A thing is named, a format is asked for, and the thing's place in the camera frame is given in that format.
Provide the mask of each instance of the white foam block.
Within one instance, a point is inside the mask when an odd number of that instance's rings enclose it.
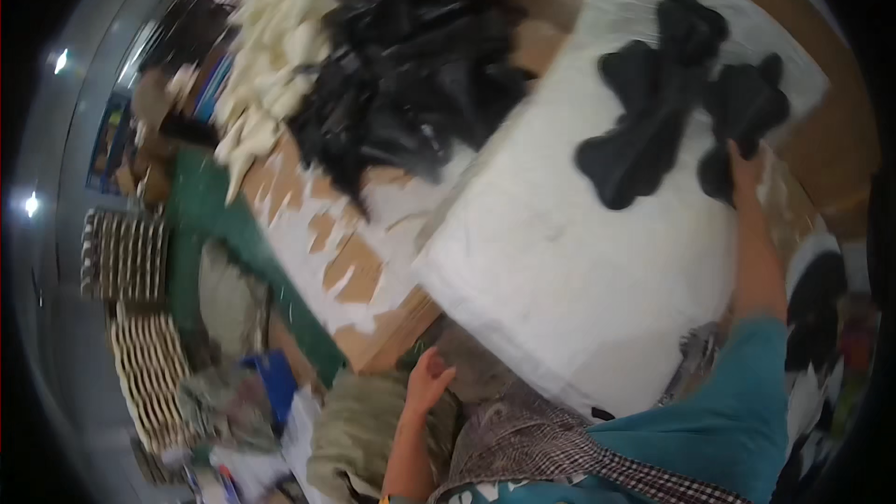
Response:
[[[749,0],[700,0],[728,20],[721,62],[784,60],[793,118],[823,96],[805,51]],[[539,90],[482,156],[415,263],[445,311],[543,395],[589,416],[653,406],[678,366],[679,336],[718,319],[734,274],[735,215],[705,195],[712,145],[702,110],[659,191],[620,212],[574,165],[577,144],[621,114],[598,57],[655,42],[658,0],[584,0]]]

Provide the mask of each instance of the black foam scrap pile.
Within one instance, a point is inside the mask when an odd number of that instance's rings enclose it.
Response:
[[[288,127],[369,217],[364,170],[402,168],[432,182],[453,140],[480,149],[526,94],[511,66],[521,12],[508,0],[339,0],[323,19],[332,53]]]
[[[612,210],[652,195],[675,165],[687,118],[702,104],[713,118],[714,148],[700,161],[703,191],[731,203],[730,160],[725,143],[734,140],[742,155],[756,154],[761,139],[790,114],[778,89],[780,57],[759,65],[726,65],[709,82],[728,22],[697,0],[660,0],[656,49],[631,41],[600,57],[598,71],[624,113],[604,135],[583,141],[575,162]]]

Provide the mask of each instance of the green mat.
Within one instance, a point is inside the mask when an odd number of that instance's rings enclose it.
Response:
[[[188,148],[177,154],[171,196],[165,210],[171,225],[168,248],[168,300],[176,326],[193,331],[200,322],[199,260],[204,243],[217,238],[241,266],[273,289],[284,322],[298,348],[317,368],[321,383],[330,388],[345,355],[311,313],[277,263],[242,195],[224,206],[228,175],[210,157]]]

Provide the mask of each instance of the person's hand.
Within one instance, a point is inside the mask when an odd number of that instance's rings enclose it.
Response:
[[[456,373],[454,367],[445,367],[445,361],[439,355],[438,349],[430,347],[420,356],[417,366],[414,366],[414,370],[410,373],[404,412],[410,417],[426,417]]]
[[[735,205],[739,198],[756,197],[756,188],[763,180],[765,171],[766,146],[759,144],[759,150],[752,160],[745,160],[734,140],[728,140],[728,154],[731,158],[731,179],[734,183]]]

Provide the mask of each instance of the plaid scarf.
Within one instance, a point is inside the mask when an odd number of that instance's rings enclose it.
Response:
[[[429,497],[470,483],[595,475],[656,502],[746,503],[711,483],[624,457],[595,442],[581,417],[552,405],[522,382],[479,408],[461,430],[448,479]]]

